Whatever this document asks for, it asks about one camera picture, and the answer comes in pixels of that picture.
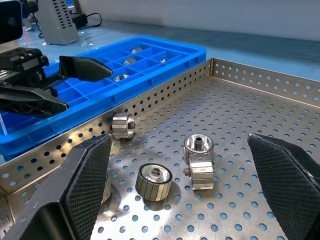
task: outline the metal bushing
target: metal bushing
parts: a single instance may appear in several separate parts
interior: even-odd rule
[[[123,61],[123,65],[130,65],[135,63],[137,60],[134,57],[130,57]]]
[[[128,77],[130,77],[130,75],[128,75],[128,74],[120,74],[120,75],[116,76],[116,77],[113,79],[113,81],[115,81],[115,82],[120,82],[121,80],[126,79],[126,78],[128,78]]]
[[[111,195],[111,192],[112,192],[112,189],[111,189],[110,178],[109,178],[109,176],[107,174],[106,175],[106,181],[105,181],[105,184],[104,184],[104,191],[103,191],[103,197],[102,197],[102,202],[101,203],[104,203],[105,201],[107,201],[107,199]]]
[[[206,135],[193,134],[184,140],[184,159],[189,167],[184,174],[190,177],[193,190],[212,189],[214,187],[214,168],[212,166],[214,143]]]
[[[113,136],[116,139],[132,139],[136,125],[129,113],[117,113],[112,119]]]
[[[172,179],[171,171],[165,166],[147,163],[139,168],[135,189],[146,200],[161,201],[168,196]]]
[[[136,48],[134,48],[134,49],[131,50],[131,53],[132,53],[132,54],[136,54],[137,52],[140,52],[140,51],[142,51],[142,50],[143,50],[142,47],[136,47]]]

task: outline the gray device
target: gray device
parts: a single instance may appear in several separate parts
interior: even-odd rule
[[[66,0],[40,0],[36,18],[47,44],[69,45],[79,40]]]

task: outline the white wall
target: white wall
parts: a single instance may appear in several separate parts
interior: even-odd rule
[[[320,41],[320,0],[79,0],[103,19]]]

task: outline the black electronic device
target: black electronic device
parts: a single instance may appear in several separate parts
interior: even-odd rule
[[[18,0],[0,1],[0,44],[21,38],[23,7]]]

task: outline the perforated sheet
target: perforated sheet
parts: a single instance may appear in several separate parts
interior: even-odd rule
[[[214,61],[229,68],[228,62]],[[112,139],[108,175],[113,193],[101,206],[91,239],[287,239],[261,192],[247,136],[260,133],[284,139],[317,156],[319,107],[210,76],[212,63],[207,61],[113,110],[135,115],[137,126],[132,140]],[[249,68],[259,78],[258,68],[230,64],[239,71]],[[9,174],[7,184],[1,183],[8,191],[14,189],[10,177],[23,160],[35,178],[26,186],[29,178],[21,175],[17,184],[25,187],[19,186],[11,195],[13,207],[23,207],[26,199],[20,194],[25,191],[31,196],[34,185],[41,181],[36,180],[39,172],[32,167],[33,158],[40,163],[54,159],[57,167],[61,155],[73,145],[110,132],[111,114],[104,113],[17,158],[15,164],[12,161],[7,168],[0,167],[0,175],[4,170]],[[194,133],[206,134],[214,141],[212,190],[192,191],[189,177],[183,174],[187,166],[182,159],[183,141]],[[139,166],[150,162],[165,165],[173,173],[168,198],[162,202],[144,201],[135,190]]]

